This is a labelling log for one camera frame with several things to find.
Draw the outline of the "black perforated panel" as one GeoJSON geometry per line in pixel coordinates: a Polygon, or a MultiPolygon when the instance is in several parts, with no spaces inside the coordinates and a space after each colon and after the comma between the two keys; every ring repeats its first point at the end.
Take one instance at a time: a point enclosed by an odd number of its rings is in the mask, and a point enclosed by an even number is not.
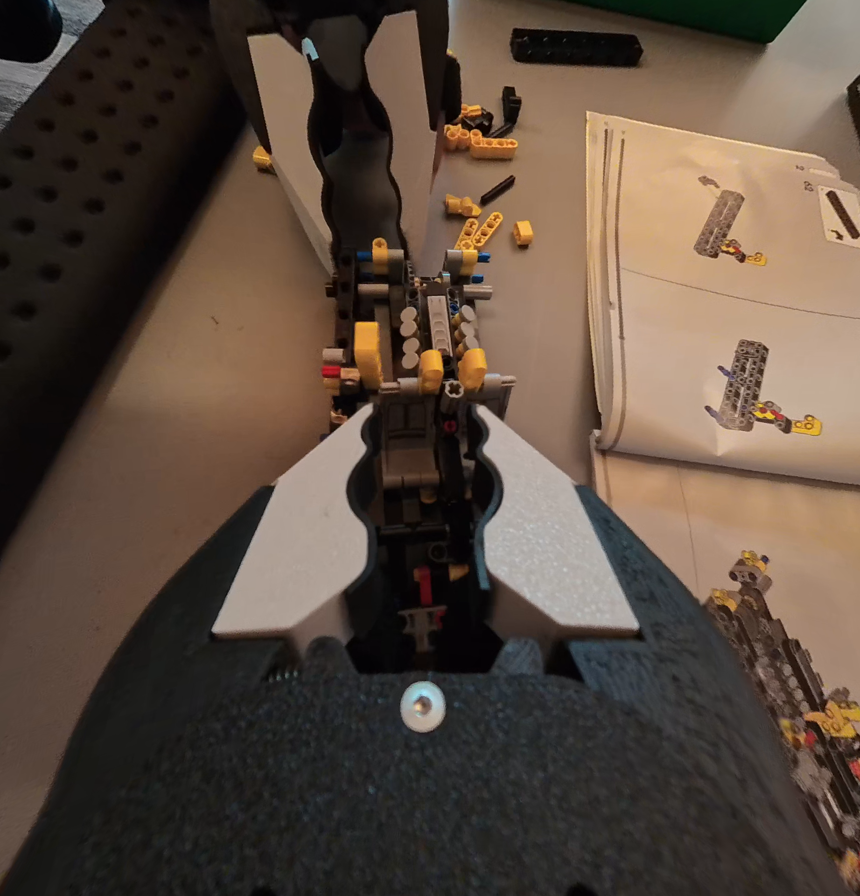
{"type": "Polygon", "coordinates": [[[244,121],[208,2],[109,2],[0,134],[0,557],[244,121]]]}

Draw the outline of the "black lego brick beam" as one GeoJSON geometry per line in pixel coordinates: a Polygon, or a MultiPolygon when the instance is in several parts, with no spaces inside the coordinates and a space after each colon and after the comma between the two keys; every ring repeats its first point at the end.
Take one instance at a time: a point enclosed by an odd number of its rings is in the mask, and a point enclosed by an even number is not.
{"type": "Polygon", "coordinates": [[[628,33],[514,28],[510,53],[519,63],[634,68],[644,50],[628,33]]]}

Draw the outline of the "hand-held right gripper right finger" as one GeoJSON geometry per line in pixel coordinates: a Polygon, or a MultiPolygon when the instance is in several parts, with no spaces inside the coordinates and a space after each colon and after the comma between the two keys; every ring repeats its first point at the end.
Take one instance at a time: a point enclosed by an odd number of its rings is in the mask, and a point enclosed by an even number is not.
{"type": "Polygon", "coordinates": [[[503,641],[634,640],[640,623],[572,479],[489,409],[479,407],[477,463],[491,474],[478,523],[477,573],[503,641]]]}

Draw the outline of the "lego car chassis model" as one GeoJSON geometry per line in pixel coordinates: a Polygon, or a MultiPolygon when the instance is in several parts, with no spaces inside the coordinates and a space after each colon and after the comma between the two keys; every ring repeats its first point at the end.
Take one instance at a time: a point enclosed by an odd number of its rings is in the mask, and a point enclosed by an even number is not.
{"type": "Polygon", "coordinates": [[[369,539],[367,571],[346,589],[350,650],[368,671],[454,665],[483,639],[474,412],[503,419],[516,382],[489,370],[479,341],[476,302],[491,287],[475,267],[489,254],[449,250],[436,275],[420,276],[384,238],[355,251],[357,411],[374,411],[348,484],[369,539]]]}

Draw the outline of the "green plastic box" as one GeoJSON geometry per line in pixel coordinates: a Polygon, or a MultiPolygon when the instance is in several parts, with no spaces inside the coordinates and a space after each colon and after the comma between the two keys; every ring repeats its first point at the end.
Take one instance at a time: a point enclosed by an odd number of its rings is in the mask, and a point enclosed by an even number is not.
{"type": "Polygon", "coordinates": [[[573,4],[767,45],[805,1],[574,1],[573,4]]]}

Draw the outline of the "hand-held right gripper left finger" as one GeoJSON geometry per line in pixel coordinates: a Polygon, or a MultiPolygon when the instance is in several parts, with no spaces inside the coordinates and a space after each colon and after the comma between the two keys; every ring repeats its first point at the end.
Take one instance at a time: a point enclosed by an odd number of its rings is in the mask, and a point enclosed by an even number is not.
{"type": "Polygon", "coordinates": [[[346,589],[368,563],[368,531],[352,509],[349,479],[368,453],[371,405],[274,483],[211,633],[218,639],[287,638],[304,653],[316,638],[342,644],[354,630],[346,589]]]}

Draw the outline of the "lego instruction booklet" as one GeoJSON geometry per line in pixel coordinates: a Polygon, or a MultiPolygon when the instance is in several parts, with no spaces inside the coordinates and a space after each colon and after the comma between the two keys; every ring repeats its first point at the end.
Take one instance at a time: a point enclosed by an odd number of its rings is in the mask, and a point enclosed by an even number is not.
{"type": "Polygon", "coordinates": [[[860,894],[860,191],[587,112],[594,488],[711,614],[860,894]]]}

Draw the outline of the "black lego frame subassembly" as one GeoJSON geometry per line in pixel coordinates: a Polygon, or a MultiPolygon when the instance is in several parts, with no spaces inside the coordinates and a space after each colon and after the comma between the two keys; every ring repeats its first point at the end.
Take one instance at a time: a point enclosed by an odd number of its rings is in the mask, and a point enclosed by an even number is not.
{"type": "Polygon", "coordinates": [[[322,383],[329,398],[328,434],[349,420],[364,392],[355,360],[355,324],[358,311],[357,252],[344,247],[336,258],[327,293],[334,303],[333,333],[322,349],[322,383]]]}

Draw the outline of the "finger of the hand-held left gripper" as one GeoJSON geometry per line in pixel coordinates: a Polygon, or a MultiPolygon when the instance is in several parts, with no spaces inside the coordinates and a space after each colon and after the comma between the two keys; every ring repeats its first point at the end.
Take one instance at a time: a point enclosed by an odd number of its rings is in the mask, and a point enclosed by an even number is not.
{"type": "Polygon", "coordinates": [[[364,54],[368,84],[389,122],[396,227],[414,263],[426,236],[447,38],[447,6],[406,6],[383,17],[364,54]]]}
{"type": "Polygon", "coordinates": [[[336,101],[352,85],[352,50],[344,48],[342,37],[340,32],[308,31],[299,41],[279,32],[247,39],[268,155],[327,273],[334,269],[338,227],[322,127],[341,124],[336,101]]]}

